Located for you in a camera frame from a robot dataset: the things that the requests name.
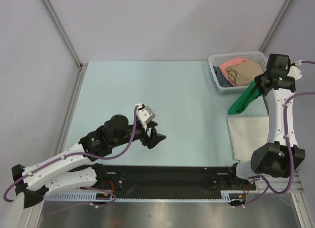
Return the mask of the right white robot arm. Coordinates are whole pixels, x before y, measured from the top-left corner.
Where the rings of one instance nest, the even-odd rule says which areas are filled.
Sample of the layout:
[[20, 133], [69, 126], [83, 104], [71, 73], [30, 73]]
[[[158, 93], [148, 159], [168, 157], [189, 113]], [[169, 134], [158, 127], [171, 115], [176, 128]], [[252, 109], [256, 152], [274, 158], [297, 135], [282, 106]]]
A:
[[295, 170], [306, 157], [294, 134], [293, 100], [296, 97], [294, 77], [277, 77], [267, 82], [263, 75], [255, 78], [259, 92], [266, 97], [269, 107], [267, 142], [256, 149], [247, 162], [238, 163], [235, 172], [227, 176], [227, 184], [239, 189], [245, 180], [287, 178], [293, 182]]

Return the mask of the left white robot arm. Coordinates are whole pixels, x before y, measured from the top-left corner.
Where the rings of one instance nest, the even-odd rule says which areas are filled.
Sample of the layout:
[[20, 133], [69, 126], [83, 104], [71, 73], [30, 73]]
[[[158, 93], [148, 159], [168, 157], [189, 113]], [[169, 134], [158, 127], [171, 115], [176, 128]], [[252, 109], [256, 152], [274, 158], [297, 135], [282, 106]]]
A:
[[12, 167], [15, 193], [24, 194], [24, 208], [33, 207], [52, 192], [76, 187], [104, 188], [109, 177], [104, 167], [93, 165], [88, 174], [70, 176], [70, 171], [80, 166], [91, 165], [95, 160], [112, 160], [122, 156], [132, 142], [139, 140], [148, 149], [154, 148], [166, 136], [156, 130], [155, 115], [144, 110], [134, 113], [133, 124], [127, 117], [115, 115], [104, 125], [81, 138], [68, 150], [33, 166], [17, 164]]

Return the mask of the green t shirt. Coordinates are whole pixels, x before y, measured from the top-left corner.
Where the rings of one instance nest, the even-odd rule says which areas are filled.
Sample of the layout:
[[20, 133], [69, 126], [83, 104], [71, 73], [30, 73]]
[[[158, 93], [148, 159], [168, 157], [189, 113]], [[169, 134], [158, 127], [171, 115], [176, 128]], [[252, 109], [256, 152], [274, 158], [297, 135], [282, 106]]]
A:
[[238, 115], [243, 113], [250, 103], [261, 96], [261, 93], [254, 81], [245, 89], [228, 110], [229, 115]]

